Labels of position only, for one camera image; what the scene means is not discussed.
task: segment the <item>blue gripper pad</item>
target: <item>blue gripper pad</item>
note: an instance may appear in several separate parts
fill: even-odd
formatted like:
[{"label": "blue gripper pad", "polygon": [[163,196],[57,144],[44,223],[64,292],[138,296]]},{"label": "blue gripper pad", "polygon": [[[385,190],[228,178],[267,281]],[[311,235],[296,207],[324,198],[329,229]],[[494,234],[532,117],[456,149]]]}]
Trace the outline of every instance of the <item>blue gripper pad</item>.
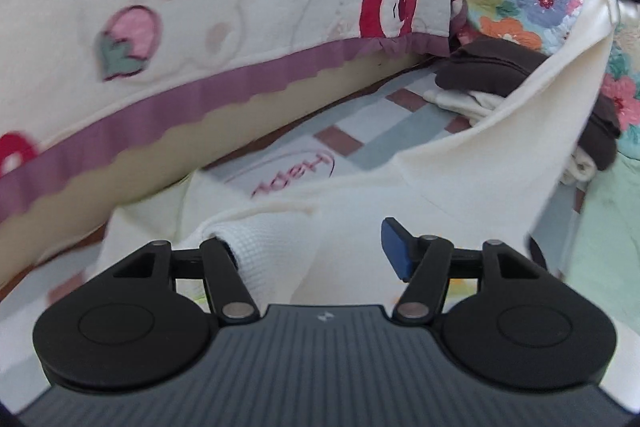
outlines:
[{"label": "blue gripper pad", "polygon": [[412,249],[417,247],[417,239],[393,217],[387,217],[380,228],[382,250],[396,272],[398,279],[407,282],[414,270]]}]

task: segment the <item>pink strawberry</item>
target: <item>pink strawberry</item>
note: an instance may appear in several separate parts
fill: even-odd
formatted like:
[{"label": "pink strawberry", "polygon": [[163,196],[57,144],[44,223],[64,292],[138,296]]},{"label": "pink strawberry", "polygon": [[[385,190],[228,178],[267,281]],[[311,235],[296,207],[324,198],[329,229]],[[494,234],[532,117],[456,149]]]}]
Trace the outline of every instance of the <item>pink strawberry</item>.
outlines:
[{"label": "pink strawberry", "polygon": [[144,71],[160,43],[160,17],[145,6],[116,13],[98,36],[102,78],[112,80]]}]

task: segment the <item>light green fabric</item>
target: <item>light green fabric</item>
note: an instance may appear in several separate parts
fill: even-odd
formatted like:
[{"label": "light green fabric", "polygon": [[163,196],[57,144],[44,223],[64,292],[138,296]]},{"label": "light green fabric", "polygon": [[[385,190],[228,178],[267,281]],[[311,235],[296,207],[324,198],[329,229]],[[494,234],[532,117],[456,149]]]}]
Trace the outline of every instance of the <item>light green fabric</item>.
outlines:
[{"label": "light green fabric", "polygon": [[640,161],[591,182],[566,282],[640,333]]}]

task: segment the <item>orange flower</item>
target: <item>orange flower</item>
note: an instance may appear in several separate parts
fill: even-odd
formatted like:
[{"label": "orange flower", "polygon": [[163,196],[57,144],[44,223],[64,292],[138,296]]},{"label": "orange flower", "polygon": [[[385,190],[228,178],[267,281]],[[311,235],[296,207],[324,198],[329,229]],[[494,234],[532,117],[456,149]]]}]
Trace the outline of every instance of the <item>orange flower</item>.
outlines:
[{"label": "orange flower", "polygon": [[532,50],[539,50],[542,47],[542,40],[533,32],[526,32],[522,28],[520,21],[507,17],[501,21],[494,22],[489,17],[480,17],[480,29],[485,35],[514,41]]}]

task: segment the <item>round black pad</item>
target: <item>round black pad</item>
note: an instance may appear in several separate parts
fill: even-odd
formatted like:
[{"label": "round black pad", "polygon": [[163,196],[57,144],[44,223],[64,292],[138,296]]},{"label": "round black pad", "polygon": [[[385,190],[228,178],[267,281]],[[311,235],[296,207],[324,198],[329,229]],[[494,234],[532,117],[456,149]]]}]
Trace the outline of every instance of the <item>round black pad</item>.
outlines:
[{"label": "round black pad", "polygon": [[96,344],[117,346],[140,340],[154,327],[149,310],[132,304],[105,304],[87,311],[78,328]]},{"label": "round black pad", "polygon": [[209,344],[207,315],[189,299],[136,279],[91,282],[37,321],[33,344],[47,377],[65,387],[128,391],[185,369]]},{"label": "round black pad", "polygon": [[523,391],[599,380],[616,347],[607,315],[543,280],[503,280],[465,299],[446,315],[442,338],[472,373]]},{"label": "round black pad", "polygon": [[571,321],[552,308],[518,306],[498,317],[500,333],[524,347],[551,347],[571,334]]}]

